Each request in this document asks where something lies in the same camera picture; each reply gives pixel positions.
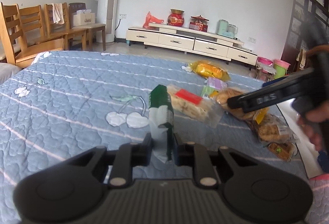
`yellow snack bag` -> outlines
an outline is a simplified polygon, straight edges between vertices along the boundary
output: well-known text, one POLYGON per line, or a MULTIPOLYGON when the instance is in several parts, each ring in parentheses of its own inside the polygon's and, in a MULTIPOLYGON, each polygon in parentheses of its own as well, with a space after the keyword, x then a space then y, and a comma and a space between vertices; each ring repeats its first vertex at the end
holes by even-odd
POLYGON ((209 98, 211 98, 211 99, 215 98, 215 97, 217 96, 218 93, 219 93, 218 91, 213 91, 213 93, 211 93, 211 94, 209 95, 209 98))
POLYGON ((268 111, 269 111, 269 107, 257 111, 257 113, 254 116, 254 120, 257 122, 258 125, 263 121, 268 111))
POLYGON ((229 81, 231 79, 226 70, 210 64, 209 61, 197 61, 189 64, 189 67, 194 73, 204 78, 214 77, 222 81, 229 81))

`red vase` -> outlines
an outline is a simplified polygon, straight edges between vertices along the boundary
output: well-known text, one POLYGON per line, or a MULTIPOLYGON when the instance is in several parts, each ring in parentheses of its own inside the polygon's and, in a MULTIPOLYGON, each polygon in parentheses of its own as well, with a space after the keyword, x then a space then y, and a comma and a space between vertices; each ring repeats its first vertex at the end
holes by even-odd
POLYGON ((171 9, 171 14, 168 17, 168 25, 182 27, 184 25, 184 11, 171 9))

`green snack wrapper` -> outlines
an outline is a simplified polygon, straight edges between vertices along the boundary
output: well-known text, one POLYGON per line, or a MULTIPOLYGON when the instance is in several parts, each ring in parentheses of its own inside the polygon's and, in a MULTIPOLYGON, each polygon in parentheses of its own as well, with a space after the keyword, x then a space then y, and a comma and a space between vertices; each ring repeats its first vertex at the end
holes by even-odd
POLYGON ((209 98, 209 95, 216 91, 215 88, 210 86, 203 86, 201 97, 202 98, 209 98))
POLYGON ((158 85, 149 96, 153 153, 163 163, 172 160, 174 110, 167 87, 158 85))

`red decorative box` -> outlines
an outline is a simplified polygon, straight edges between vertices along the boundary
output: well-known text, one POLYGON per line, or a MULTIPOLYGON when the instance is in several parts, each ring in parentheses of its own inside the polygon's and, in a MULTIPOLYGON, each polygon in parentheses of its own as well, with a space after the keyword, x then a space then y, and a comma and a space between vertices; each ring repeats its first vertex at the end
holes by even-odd
POLYGON ((202 16, 192 16, 191 18, 194 19, 194 22, 190 22, 190 29, 199 30, 203 32, 208 31, 208 19, 205 19, 202 16))

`human hand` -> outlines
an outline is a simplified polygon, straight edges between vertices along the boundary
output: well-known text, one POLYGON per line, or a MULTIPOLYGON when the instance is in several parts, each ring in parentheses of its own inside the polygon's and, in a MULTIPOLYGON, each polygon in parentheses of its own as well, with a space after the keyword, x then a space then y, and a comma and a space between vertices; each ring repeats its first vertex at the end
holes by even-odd
MULTIPOLYGON (((309 111, 306 114, 306 119, 315 122, 315 123, 321 123, 325 120, 329 120, 329 101, 325 101, 322 103, 318 108, 309 111)), ((322 150, 322 137, 320 134, 316 133, 313 130, 313 127, 310 125, 305 124, 305 119, 302 117, 299 118, 297 124, 303 125, 304 133, 307 137, 309 137, 310 142, 315 145, 315 149, 317 151, 322 150)))

